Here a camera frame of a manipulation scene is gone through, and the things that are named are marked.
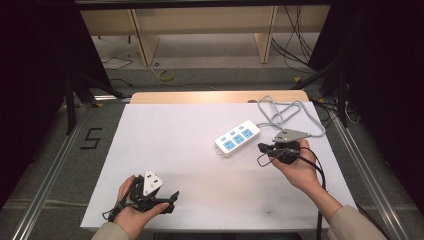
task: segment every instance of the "white table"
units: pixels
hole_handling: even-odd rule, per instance
[[[312,103],[305,104],[317,118]],[[263,107],[271,114],[270,105]],[[114,206],[122,182],[132,174],[151,170],[164,181],[157,197],[169,198],[176,191],[180,195],[174,212],[159,215],[148,223],[147,230],[315,229],[318,210],[312,201],[272,165],[261,168],[256,161],[261,154],[257,144],[271,144],[278,130],[261,128],[255,141],[229,158],[215,152],[214,140],[247,119],[266,121],[254,103],[127,105],[81,227],[99,228],[105,222],[102,213]],[[284,127],[319,133],[303,111]],[[321,160],[328,191],[343,205],[355,206],[326,136],[308,141]],[[323,228],[328,228],[325,221]]]

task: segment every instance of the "power strip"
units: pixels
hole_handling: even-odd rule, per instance
[[[216,152],[229,157],[255,139],[260,132],[254,123],[247,120],[215,140]]]

